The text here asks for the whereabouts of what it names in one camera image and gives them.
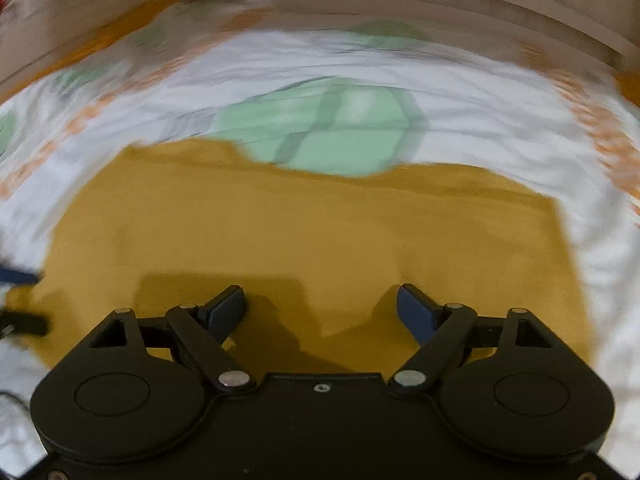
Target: white bedsheet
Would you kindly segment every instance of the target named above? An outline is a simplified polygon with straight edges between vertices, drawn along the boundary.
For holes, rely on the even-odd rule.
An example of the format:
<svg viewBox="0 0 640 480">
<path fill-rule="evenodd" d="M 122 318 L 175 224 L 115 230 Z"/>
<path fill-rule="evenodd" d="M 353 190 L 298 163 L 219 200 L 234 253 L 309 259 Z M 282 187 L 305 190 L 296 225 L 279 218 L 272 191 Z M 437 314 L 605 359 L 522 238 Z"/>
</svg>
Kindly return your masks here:
<svg viewBox="0 0 640 480">
<path fill-rule="evenodd" d="M 592 139 L 552 82 L 505 62 L 518 58 L 516 43 L 465 39 L 428 24 L 412 23 L 409 31 L 392 29 L 382 41 L 375 26 L 358 29 L 361 23 L 375 24 L 374 18 L 272 12 L 254 28 L 217 34 L 219 24 L 237 10 L 212 9 L 206 3 L 173 6 L 149 27 L 0 105 L 0 118 L 14 113 L 19 122 L 0 157 L 0 185 L 5 184 L 0 258 L 40 269 L 50 232 L 75 192 L 132 142 L 220 136 L 221 117 L 229 105 L 317 78 L 402 89 L 424 118 L 417 147 L 402 153 L 402 160 L 481 166 L 558 200 L 597 330 L 596 371 L 617 402 L 616 420 L 601 455 L 620 472 L 638 475 L 639 219 L 631 197 L 607 177 Z M 359 32 L 345 32 L 350 28 Z M 389 34 L 412 38 L 390 40 Z M 462 47 L 481 44 L 483 54 L 500 60 L 435 41 Z M 171 64 L 175 59 L 180 61 Z M 148 74 L 158 68 L 149 84 Z M 146 76 L 146 84 L 132 84 Z M 617 115 L 624 134 L 638 146 L 637 109 L 605 86 L 588 88 Z M 99 113 L 82 115 L 109 92 Z M 364 98 L 349 107 L 350 113 L 364 117 L 373 103 L 373 98 Z M 278 120 L 286 122 L 290 111 L 281 112 Z M 72 122 L 79 117 L 79 123 Z M 53 148 L 43 151 L 52 140 Z M 24 364 L 2 373 L 0 388 L 15 389 L 24 380 L 30 385 L 22 390 L 27 396 L 44 372 L 28 354 L 21 355 Z M 2 366 L 14 358 L 7 355 Z M 17 419 L 18 426 L 23 427 Z M 33 437 L 28 430 L 19 431 L 27 440 Z M 5 433 L 0 443 L 8 439 Z M 28 458 L 16 449 L 14 439 L 13 447 L 0 451 L 0 467 L 12 474 L 38 458 L 36 445 Z"/>
</svg>

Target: yellow towel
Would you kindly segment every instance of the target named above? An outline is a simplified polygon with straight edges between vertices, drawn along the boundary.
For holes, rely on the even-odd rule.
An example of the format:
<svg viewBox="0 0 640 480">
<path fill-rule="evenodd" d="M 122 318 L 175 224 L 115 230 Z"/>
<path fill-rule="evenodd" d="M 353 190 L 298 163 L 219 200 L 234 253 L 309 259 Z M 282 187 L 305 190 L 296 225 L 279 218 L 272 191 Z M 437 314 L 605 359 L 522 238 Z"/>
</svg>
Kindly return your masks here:
<svg viewBox="0 0 640 480">
<path fill-rule="evenodd" d="M 28 301 L 53 332 L 30 344 L 53 365 L 113 309 L 160 316 L 238 284 L 249 310 L 230 351 L 254 376 L 388 375 L 416 349 L 395 312 L 403 282 L 481 315 L 529 308 L 587 356 L 552 200 L 468 166 L 343 178 L 208 140 L 127 148 L 84 187 Z"/>
</svg>

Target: screw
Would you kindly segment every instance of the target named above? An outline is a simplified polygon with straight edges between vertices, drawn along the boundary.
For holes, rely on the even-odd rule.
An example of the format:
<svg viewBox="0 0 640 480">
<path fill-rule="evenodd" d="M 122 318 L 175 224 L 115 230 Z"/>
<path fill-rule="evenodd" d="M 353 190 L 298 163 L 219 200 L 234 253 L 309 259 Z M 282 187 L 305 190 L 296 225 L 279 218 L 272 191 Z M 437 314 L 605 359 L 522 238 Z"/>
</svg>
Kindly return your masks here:
<svg viewBox="0 0 640 480">
<path fill-rule="evenodd" d="M 242 370 L 229 370 L 228 372 L 222 372 L 218 376 L 218 380 L 227 388 L 240 388 L 241 386 L 247 386 L 251 382 L 251 377 Z"/>
<path fill-rule="evenodd" d="M 47 480 L 69 480 L 69 477 L 62 471 L 52 471 L 47 475 Z"/>
<path fill-rule="evenodd" d="M 15 325 L 7 325 L 0 331 L 0 339 L 11 335 L 15 330 Z"/>
<path fill-rule="evenodd" d="M 331 385 L 327 383 L 319 383 L 314 386 L 314 391 L 319 394 L 325 394 L 331 391 Z"/>
<path fill-rule="evenodd" d="M 427 376 L 418 370 L 400 370 L 394 375 L 394 381 L 400 386 L 420 386 L 427 381 Z"/>
</svg>

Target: mint green pattern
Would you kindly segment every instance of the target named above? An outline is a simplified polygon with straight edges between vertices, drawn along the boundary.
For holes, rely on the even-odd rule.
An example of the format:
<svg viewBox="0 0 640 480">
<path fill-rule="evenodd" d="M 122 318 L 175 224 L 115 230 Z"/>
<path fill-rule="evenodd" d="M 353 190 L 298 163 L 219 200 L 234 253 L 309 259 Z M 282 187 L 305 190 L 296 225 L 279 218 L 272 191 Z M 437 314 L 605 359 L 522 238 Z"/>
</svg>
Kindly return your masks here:
<svg viewBox="0 0 640 480">
<path fill-rule="evenodd" d="M 184 15 L 190 15 L 196 22 L 207 20 L 214 11 L 218 10 L 219 4 L 211 0 L 200 0 L 194 6 L 185 6 Z"/>
<path fill-rule="evenodd" d="M 408 50 L 429 41 L 423 31 L 399 20 L 374 20 L 350 32 L 354 43 L 385 50 Z"/>
<path fill-rule="evenodd" d="M 82 86 L 98 79 L 108 72 L 108 68 L 74 66 L 61 70 L 53 81 L 58 91 L 63 96 L 68 96 L 71 92 L 82 88 Z"/>
<path fill-rule="evenodd" d="M 146 52 L 152 52 L 159 48 L 166 41 L 166 38 L 166 30 L 161 23 L 151 23 L 129 35 L 129 41 L 133 47 Z"/>
<path fill-rule="evenodd" d="M 228 106 L 209 135 L 239 143 L 260 162 L 363 176 L 394 165 L 424 129 L 409 92 L 327 77 Z"/>
<path fill-rule="evenodd" d="M 0 115 L 0 154 L 4 153 L 15 134 L 17 120 L 14 112 Z"/>
</svg>

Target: blue handle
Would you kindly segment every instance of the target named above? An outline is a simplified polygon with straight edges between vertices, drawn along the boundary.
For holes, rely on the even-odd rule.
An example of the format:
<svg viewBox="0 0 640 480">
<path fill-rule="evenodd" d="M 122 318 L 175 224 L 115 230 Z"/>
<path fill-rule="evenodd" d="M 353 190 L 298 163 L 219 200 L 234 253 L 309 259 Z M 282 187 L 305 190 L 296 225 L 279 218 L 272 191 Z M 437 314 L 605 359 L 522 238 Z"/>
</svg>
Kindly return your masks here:
<svg viewBox="0 0 640 480">
<path fill-rule="evenodd" d="M 35 285 L 40 277 L 20 270 L 0 267 L 0 283 L 13 283 L 14 285 Z"/>
</svg>

